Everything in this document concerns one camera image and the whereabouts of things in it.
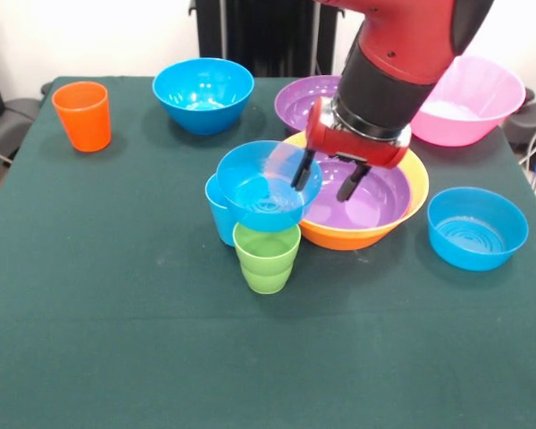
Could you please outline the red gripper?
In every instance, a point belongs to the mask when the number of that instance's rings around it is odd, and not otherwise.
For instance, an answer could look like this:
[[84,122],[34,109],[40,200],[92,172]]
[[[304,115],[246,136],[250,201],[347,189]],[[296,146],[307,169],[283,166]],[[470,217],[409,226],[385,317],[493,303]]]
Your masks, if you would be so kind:
[[371,137],[345,125],[334,107],[334,99],[330,97],[320,97],[315,101],[306,125],[306,150],[291,186],[296,191],[305,188],[315,152],[365,162],[357,163],[339,188],[336,198],[345,202],[350,200],[362,179],[371,171],[371,166],[393,168],[398,165],[409,149],[412,133],[407,125],[394,138]]

